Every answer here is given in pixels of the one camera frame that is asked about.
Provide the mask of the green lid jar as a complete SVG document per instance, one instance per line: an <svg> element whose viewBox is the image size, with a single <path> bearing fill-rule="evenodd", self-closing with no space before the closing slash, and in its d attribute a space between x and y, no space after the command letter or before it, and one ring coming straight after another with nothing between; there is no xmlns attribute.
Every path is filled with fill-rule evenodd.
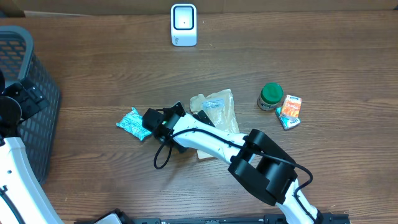
<svg viewBox="0 0 398 224"><path fill-rule="evenodd" d="M257 105L264 111L274 110L283 96L284 91L278 83L267 83L259 94Z"/></svg>

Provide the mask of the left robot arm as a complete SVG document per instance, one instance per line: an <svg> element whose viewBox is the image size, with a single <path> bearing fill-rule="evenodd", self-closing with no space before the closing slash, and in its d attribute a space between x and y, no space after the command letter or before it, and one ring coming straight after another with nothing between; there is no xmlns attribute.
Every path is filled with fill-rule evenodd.
<svg viewBox="0 0 398 224"><path fill-rule="evenodd" d="M6 86L1 75L1 223L62 223L37 181L19 125L48 107L29 79Z"/></svg>

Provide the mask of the white plastic pouch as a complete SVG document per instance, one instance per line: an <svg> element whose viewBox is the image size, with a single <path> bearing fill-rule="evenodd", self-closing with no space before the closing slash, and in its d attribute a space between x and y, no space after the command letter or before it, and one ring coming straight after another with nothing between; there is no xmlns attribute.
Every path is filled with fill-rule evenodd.
<svg viewBox="0 0 398 224"><path fill-rule="evenodd" d="M190 99L190 111L193 114L203 110L216 128L239 133L238 123L234 112L234 99L230 89L212 93L205 97L199 94Z"/></svg>

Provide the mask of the teal tissue pack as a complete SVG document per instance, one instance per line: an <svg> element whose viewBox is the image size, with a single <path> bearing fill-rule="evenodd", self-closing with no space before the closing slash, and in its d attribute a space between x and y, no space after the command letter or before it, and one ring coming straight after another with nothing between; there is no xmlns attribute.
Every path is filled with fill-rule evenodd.
<svg viewBox="0 0 398 224"><path fill-rule="evenodd" d="M278 119L280 120L281 125L282 125L282 127L284 128L285 131L289 130L289 129L292 129L292 128L298 126L301 123L300 118L296 118L294 120L290 120L288 118L283 117L280 114L281 109L282 109L281 107L276 108L275 109L275 114L278 117Z"/></svg>

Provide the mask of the light blue snack packet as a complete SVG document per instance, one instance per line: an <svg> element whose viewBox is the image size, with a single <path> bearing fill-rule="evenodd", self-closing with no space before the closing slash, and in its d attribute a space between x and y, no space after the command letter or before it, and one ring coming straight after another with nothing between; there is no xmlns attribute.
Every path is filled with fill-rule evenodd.
<svg viewBox="0 0 398 224"><path fill-rule="evenodd" d="M127 113L120 122L116 123L116 126L124 129L140 141L143 141L146 137L151 135L151 132L143 127L142 122L142 116L135 107L132 107L131 111Z"/></svg>

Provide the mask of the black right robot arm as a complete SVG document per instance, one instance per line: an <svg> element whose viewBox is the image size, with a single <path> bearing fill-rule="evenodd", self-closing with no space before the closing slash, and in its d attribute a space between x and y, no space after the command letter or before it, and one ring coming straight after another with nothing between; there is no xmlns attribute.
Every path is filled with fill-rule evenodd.
<svg viewBox="0 0 398 224"><path fill-rule="evenodd" d="M258 129L249 134L222 131L204 111L187 113L177 102L170 108L149 108L142 125L162 144L180 152L189 148L205 152L228 165L228 172L260 201L278 206L287 223L322 223L322 213L311 205L302 189L311 182L298 181L297 164L268 135Z"/></svg>

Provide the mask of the orange tissue pack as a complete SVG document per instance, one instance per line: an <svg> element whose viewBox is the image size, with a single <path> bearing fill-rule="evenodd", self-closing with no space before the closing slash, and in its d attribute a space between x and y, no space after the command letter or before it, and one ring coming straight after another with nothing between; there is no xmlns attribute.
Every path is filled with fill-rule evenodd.
<svg viewBox="0 0 398 224"><path fill-rule="evenodd" d="M282 104L280 115L289 120L295 120L299 117L302 99L297 96L286 95Z"/></svg>

